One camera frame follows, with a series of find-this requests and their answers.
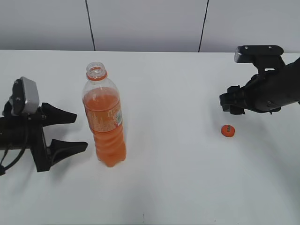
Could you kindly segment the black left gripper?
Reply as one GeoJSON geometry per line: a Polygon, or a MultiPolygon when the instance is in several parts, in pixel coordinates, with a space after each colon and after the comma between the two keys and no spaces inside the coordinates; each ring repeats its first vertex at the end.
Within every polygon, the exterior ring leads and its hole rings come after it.
{"type": "Polygon", "coordinates": [[[46,145],[43,127],[57,124],[72,124],[77,114],[58,109],[49,103],[42,103],[33,114],[21,113],[13,115],[12,104],[7,102],[0,118],[0,149],[4,155],[0,160],[0,172],[6,173],[30,149],[36,170],[49,171],[51,166],[60,161],[85,152],[86,142],[66,142],[52,139],[49,147],[46,145]],[[3,165],[9,150],[20,149],[17,157],[7,166],[3,165]]]}

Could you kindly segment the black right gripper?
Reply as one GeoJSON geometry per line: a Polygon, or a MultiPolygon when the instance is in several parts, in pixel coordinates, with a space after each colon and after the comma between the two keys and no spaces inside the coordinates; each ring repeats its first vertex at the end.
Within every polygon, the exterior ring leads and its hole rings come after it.
{"type": "Polygon", "coordinates": [[[219,96],[224,112],[233,115],[273,113],[300,102],[300,60],[254,75],[243,87],[231,86],[219,96]]]}

